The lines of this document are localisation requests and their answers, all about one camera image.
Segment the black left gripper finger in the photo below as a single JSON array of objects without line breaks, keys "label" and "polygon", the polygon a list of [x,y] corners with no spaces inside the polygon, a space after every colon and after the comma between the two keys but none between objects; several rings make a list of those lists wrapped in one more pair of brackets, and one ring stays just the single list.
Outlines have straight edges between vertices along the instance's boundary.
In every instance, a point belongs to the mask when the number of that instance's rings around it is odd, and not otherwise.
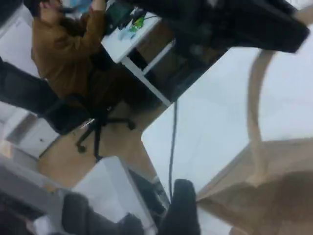
[{"label": "black left gripper finger", "polygon": [[310,31],[285,0],[245,0],[245,46],[295,53]]}]

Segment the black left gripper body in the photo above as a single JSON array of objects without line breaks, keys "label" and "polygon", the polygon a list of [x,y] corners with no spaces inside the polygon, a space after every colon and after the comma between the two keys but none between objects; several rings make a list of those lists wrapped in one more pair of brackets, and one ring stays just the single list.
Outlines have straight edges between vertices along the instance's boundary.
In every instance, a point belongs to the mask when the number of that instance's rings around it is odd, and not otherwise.
[{"label": "black left gripper body", "polygon": [[193,43],[245,47],[245,0],[193,1]]}]

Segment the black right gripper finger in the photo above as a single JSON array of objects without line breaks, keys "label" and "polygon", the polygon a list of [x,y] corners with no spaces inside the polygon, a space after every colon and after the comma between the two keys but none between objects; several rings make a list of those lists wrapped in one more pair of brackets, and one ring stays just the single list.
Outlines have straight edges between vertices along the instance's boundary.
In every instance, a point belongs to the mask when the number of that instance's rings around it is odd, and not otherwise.
[{"label": "black right gripper finger", "polygon": [[192,182],[177,179],[169,209],[158,230],[160,235],[199,235],[201,233]]}]

